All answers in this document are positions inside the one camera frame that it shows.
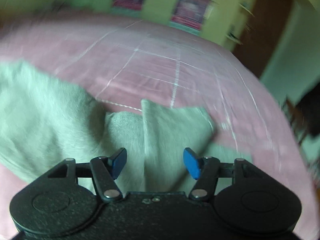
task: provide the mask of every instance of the white stitched line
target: white stitched line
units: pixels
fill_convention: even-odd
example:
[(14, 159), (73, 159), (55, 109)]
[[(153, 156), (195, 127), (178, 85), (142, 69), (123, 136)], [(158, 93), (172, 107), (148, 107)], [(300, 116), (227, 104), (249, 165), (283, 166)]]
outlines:
[(176, 99), (176, 94), (177, 94), (177, 87), (179, 83), (179, 74), (180, 74), (180, 59), (181, 59), (181, 49), (177, 48), (177, 61), (176, 61), (176, 78), (174, 80), (173, 84), (173, 90), (172, 90), (172, 97), (171, 97), (171, 103), (170, 107), (173, 108), (174, 101)]
[(190, 64), (188, 64), (188, 63), (185, 63), (185, 62), (183, 62), (183, 61), (181, 61), (181, 63), (186, 64), (186, 65), (188, 65), (188, 66), (190, 66), (190, 67), (192, 67), (192, 68), (195, 68), (195, 69), (201, 70), (201, 71), (203, 71), (203, 72), (206, 72), (206, 73), (209, 73), (209, 74), (214, 74), (214, 75), (216, 75), (215, 73), (209, 72), (209, 71), (204, 70), (204, 69), (201, 69), (201, 68), (197, 68), (197, 67), (192, 66), (192, 65), (190, 65)]
[(192, 48), (192, 49), (194, 49), (194, 50), (196, 50), (196, 51), (199, 51), (199, 52), (205, 54), (203, 51), (201, 51), (201, 50), (199, 50), (199, 49), (196, 49), (196, 48), (194, 48), (194, 47), (191, 47), (191, 46), (188, 46), (188, 45), (182, 45), (182, 46)]
[(130, 26), (132, 26), (132, 25), (134, 25), (134, 24), (136, 24), (136, 23), (142, 22), (142, 21), (143, 21), (143, 20), (140, 20), (140, 21), (137, 21), (137, 22), (135, 22), (135, 23), (133, 23), (133, 24), (130, 24), (129, 26), (125, 27), (125, 29), (126, 29), (126, 28), (129, 28)]
[(221, 86), (220, 86), (220, 82), (219, 82), (219, 79), (217, 78), (217, 76), (216, 76), (216, 80), (217, 80), (217, 83), (218, 83), (218, 86), (219, 86), (220, 95), (221, 95), (221, 98), (222, 98), (222, 104), (223, 104), (223, 107), (224, 107), (224, 111), (226, 113), (227, 122), (228, 122), (229, 127), (231, 128), (232, 137), (233, 137), (233, 139), (235, 140), (235, 143), (236, 143), (236, 151), (238, 151), (238, 143), (237, 143), (237, 139), (236, 139), (236, 134), (235, 134), (235, 132), (234, 132), (234, 130), (232, 128), (232, 123), (231, 123), (231, 120), (230, 120), (230, 116), (229, 116), (229, 113), (227, 111), (226, 104), (224, 102), (225, 98), (223, 96), (222, 89), (221, 89)]
[(132, 51), (134, 51), (134, 49), (135, 49), (135, 47), (126, 46), (126, 45), (115, 43), (115, 42), (109, 42), (108, 41), (108, 43), (112, 44), (112, 45), (115, 45), (116, 47), (120, 47), (122, 49), (127, 49), (127, 50), (132, 50)]
[(174, 58), (170, 58), (170, 57), (166, 57), (166, 56), (161, 56), (161, 55), (159, 55), (159, 54), (152, 53), (152, 52), (148, 52), (148, 51), (141, 50), (141, 49), (138, 49), (138, 52), (142, 52), (142, 53), (145, 53), (145, 54), (154, 55), (154, 56), (158, 56), (158, 57), (164, 57), (164, 58), (168, 58), (168, 59), (172, 59), (172, 60), (176, 61), (176, 59), (174, 59)]
[(134, 51), (131, 55), (131, 57), (128, 59), (127, 63), (122, 67), (122, 69), (119, 70), (119, 72), (112, 78), (109, 80), (109, 82), (107, 83), (107, 85), (96, 95), (96, 98), (104, 91), (108, 88), (108, 86), (110, 85), (111, 81), (113, 81), (120, 73), (121, 71), (128, 65), (128, 63), (130, 62), (130, 60), (133, 58), (133, 56), (136, 54), (137, 51)]
[(271, 143), (271, 147), (273, 148), (272, 139), (270, 138), (270, 133), (269, 133), (269, 131), (268, 131), (268, 129), (267, 129), (267, 124), (266, 124), (264, 118), (262, 117), (262, 115), (261, 115), (261, 113), (260, 113), (260, 110), (259, 110), (259, 108), (258, 108), (258, 106), (257, 106), (256, 100), (254, 99), (254, 97), (253, 97), (250, 89), (247, 87), (246, 83), (244, 82), (244, 79), (243, 79), (242, 75), (241, 75), (240, 72), (237, 70), (237, 68), (234, 67), (234, 66), (233, 66), (227, 59), (225, 59), (220, 53), (219, 53), (219, 55), (220, 55), (225, 61), (227, 61), (227, 62), (230, 64), (230, 66), (232, 66), (232, 67), (238, 72), (239, 76), (241, 77), (244, 86), (246, 87), (246, 89), (248, 90), (248, 92), (249, 92), (249, 94), (250, 94), (250, 96), (251, 96), (251, 98), (252, 98), (252, 101), (253, 101), (253, 103), (254, 103), (254, 105), (255, 105), (255, 107), (256, 107), (257, 113), (258, 113), (259, 117), (261, 118), (261, 120), (262, 120), (262, 122), (263, 122), (263, 124), (264, 124), (264, 126), (265, 126), (267, 138), (268, 138), (269, 142)]
[(213, 125), (212, 125), (212, 123), (207, 119), (207, 117), (205, 117), (204, 115), (203, 115), (203, 112), (198, 108), (198, 112), (202, 115), (202, 117), (209, 123), (209, 125), (210, 125), (210, 127), (211, 127), (211, 131), (212, 131), (212, 133), (214, 132), (214, 129), (213, 129)]
[(135, 108), (135, 107), (132, 107), (132, 106), (121, 105), (121, 104), (118, 104), (118, 103), (111, 102), (109, 100), (103, 100), (103, 99), (100, 99), (100, 98), (96, 98), (96, 100), (99, 101), (99, 102), (102, 102), (102, 103), (107, 103), (107, 104), (111, 104), (111, 105), (115, 105), (115, 106), (123, 106), (123, 107), (126, 107), (126, 108), (130, 108), (130, 109), (134, 109), (134, 110), (142, 112), (141, 109), (138, 109), (138, 108)]
[(99, 41), (101, 41), (102, 39), (104, 39), (108, 34), (110, 33), (114, 33), (116, 30), (114, 31), (110, 31), (108, 33), (106, 33), (105, 35), (103, 35), (101, 38), (99, 38), (97, 41), (95, 41), (91, 46), (89, 46), (79, 57), (77, 57), (75, 60), (71, 61), (71, 63), (69, 63), (68, 65), (62, 66), (62, 67), (58, 67), (55, 70), (55, 75), (57, 75), (61, 70), (66, 69), (67, 67), (71, 66), (73, 63), (76, 63), (78, 60), (80, 60), (85, 54), (87, 54), (89, 52), (89, 50), (91, 50)]
[(193, 41), (198, 42), (197, 40), (191, 39), (191, 38), (189, 38), (189, 37), (186, 37), (186, 36), (184, 36), (184, 37), (187, 38), (187, 39), (190, 39), (190, 40), (193, 40)]
[(140, 45), (145, 41), (145, 39), (149, 36), (150, 34), (148, 34), (141, 42), (140, 44), (135, 48), (134, 52), (132, 53), (131, 57), (128, 59), (127, 63), (122, 67), (122, 69), (119, 70), (119, 72), (111, 79), (109, 80), (109, 82), (107, 83), (107, 85), (95, 96), (95, 98), (97, 98), (101, 93), (103, 93), (104, 90), (106, 90), (108, 88), (108, 86), (110, 85), (111, 81), (113, 81), (120, 73), (122, 70), (124, 70), (124, 68), (128, 65), (128, 63), (130, 62), (130, 60), (133, 58), (133, 56), (137, 53)]
[(184, 89), (187, 89), (187, 90), (190, 90), (190, 91), (193, 91), (193, 92), (196, 92), (196, 93), (200, 94), (200, 91), (193, 90), (193, 89), (191, 89), (191, 88), (186, 88), (186, 87), (184, 87), (184, 86), (181, 86), (181, 85), (178, 85), (178, 84), (169, 82), (169, 81), (165, 81), (165, 80), (158, 79), (158, 78), (153, 78), (153, 77), (150, 77), (150, 76), (147, 76), (147, 75), (144, 75), (144, 74), (141, 74), (141, 73), (132, 71), (132, 70), (126, 70), (126, 71), (131, 72), (131, 73), (135, 73), (135, 74), (140, 75), (140, 76), (143, 76), (143, 77), (147, 77), (147, 78), (151, 78), (151, 79), (154, 79), (154, 80), (159, 80), (159, 81), (162, 81), (162, 82), (165, 82), (165, 83), (169, 83), (169, 84), (172, 84), (172, 85), (176, 85), (176, 86), (178, 86), (178, 87), (181, 87), (181, 88), (184, 88)]

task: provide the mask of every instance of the pink bedsheet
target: pink bedsheet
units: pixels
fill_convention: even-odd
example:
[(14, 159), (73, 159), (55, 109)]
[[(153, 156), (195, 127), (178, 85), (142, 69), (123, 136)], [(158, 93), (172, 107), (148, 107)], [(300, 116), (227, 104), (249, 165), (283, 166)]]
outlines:
[[(60, 12), (0, 32), (0, 61), (19, 58), (80, 84), (109, 111), (139, 113), (142, 98), (171, 107), (204, 106), (219, 126), (214, 141), (251, 154), (257, 167), (295, 192), (302, 215), (294, 231), (318, 239), (316, 197), (288, 122), (229, 51), (135, 18)], [(0, 239), (7, 239), (16, 232), (9, 202), (25, 183), (3, 166), (0, 177)]]

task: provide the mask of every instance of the green towel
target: green towel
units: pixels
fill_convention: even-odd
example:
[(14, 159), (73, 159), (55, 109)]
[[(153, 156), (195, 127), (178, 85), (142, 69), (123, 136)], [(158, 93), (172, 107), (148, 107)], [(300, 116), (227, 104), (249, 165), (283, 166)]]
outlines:
[(127, 164), (116, 180), (122, 192), (184, 190), (192, 183), (183, 149), (208, 155), (214, 132), (203, 108), (169, 109), (144, 99), (142, 116), (107, 113), (81, 87), (26, 62), (0, 63), (0, 102), (0, 162), (26, 182), (65, 158), (88, 162), (125, 147)]

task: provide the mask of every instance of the dark object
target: dark object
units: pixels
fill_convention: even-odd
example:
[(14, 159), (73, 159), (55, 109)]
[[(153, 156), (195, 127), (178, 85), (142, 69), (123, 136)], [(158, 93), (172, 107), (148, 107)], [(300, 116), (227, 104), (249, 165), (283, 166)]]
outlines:
[(312, 137), (320, 134), (320, 82), (297, 104), (308, 122), (309, 133)]
[(304, 139), (310, 133), (308, 120), (304, 117), (301, 109), (294, 106), (288, 97), (285, 99), (281, 109), (286, 110), (286, 115), (288, 115), (287, 117), (290, 120), (290, 126), (298, 141), (298, 145), (301, 146)]
[(229, 33), (228, 36), (230, 36), (231, 38), (234, 38), (234, 39), (239, 41), (239, 39), (236, 36), (234, 36), (232, 33)]
[[(220, 163), (184, 162), (197, 182), (184, 192), (130, 192), (123, 197), (113, 179), (124, 167), (126, 150), (90, 163), (68, 158), (14, 196), (10, 213), (27, 240), (82, 239), (298, 239), (292, 233), (301, 214), (298, 197), (244, 159)], [(77, 184), (93, 178), (97, 195)], [(233, 185), (214, 195), (218, 178)]]
[(256, 0), (233, 55), (260, 78), (288, 22), (293, 0)]

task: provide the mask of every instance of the blue gripper pad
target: blue gripper pad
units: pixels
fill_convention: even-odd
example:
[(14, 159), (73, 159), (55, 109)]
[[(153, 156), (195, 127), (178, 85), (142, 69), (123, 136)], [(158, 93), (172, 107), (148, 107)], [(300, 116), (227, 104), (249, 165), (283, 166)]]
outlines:
[(119, 149), (115, 154), (108, 158), (108, 166), (111, 167), (111, 177), (117, 179), (127, 163), (127, 150), (125, 148)]
[(190, 148), (184, 149), (183, 162), (192, 178), (199, 179), (201, 173), (200, 162), (195, 152)]

